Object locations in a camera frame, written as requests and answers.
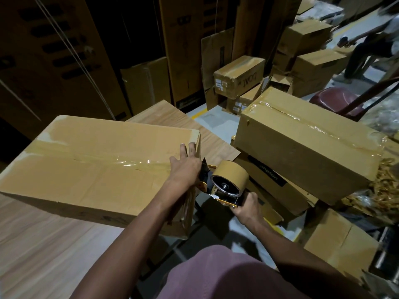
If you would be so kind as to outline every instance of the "black pants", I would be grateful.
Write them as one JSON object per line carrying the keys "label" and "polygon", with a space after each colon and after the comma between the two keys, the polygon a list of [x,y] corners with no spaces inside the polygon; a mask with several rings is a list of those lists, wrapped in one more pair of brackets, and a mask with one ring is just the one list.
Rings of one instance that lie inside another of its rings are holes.
{"label": "black pants", "polygon": [[363,43],[356,46],[345,69],[344,76],[346,78],[353,77],[359,66],[363,64],[363,60],[366,56],[378,55],[384,58],[390,58],[392,56],[392,42],[386,42],[385,38],[375,40],[376,37],[377,34],[370,34]]}

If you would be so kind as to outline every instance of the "tape roll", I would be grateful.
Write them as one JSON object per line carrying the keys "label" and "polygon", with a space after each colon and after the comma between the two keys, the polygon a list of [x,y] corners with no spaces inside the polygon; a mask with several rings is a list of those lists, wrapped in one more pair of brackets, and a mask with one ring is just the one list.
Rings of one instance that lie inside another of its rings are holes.
{"label": "tape roll", "polygon": [[245,185],[249,180],[249,174],[247,171],[232,161],[222,161],[213,172],[212,181],[214,182],[217,180],[214,180],[215,177],[222,177],[231,182],[237,187],[239,195],[243,193]]}

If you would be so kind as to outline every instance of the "wooden table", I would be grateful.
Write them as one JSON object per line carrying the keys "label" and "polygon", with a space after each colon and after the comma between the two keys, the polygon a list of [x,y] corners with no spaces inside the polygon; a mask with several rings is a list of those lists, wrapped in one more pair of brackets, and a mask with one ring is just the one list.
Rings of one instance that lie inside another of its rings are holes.
{"label": "wooden table", "polygon": [[[129,122],[199,129],[210,164],[239,152],[166,101]],[[63,218],[0,195],[0,297],[69,298],[122,229]]]}

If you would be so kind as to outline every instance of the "maroon chair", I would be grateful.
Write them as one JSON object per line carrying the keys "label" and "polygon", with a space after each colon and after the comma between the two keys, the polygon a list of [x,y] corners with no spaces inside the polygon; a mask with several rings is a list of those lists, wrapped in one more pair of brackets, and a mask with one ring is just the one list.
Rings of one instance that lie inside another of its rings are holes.
{"label": "maroon chair", "polygon": [[384,80],[375,84],[360,96],[353,94],[345,88],[330,87],[316,93],[309,102],[341,116],[345,116],[350,120],[359,121],[369,109],[399,89],[399,84],[365,109],[362,107],[363,104],[398,81],[399,76]]}

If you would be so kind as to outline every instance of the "white shirt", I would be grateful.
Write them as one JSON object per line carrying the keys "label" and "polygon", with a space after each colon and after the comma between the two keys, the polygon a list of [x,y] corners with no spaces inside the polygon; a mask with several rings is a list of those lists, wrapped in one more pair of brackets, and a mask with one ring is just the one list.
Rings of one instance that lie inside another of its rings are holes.
{"label": "white shirt", "polygon": [[393,42],[391,47],[392,55],[399,52],[399,14],[393,17],[384,32],[389,34],[388,41]]}

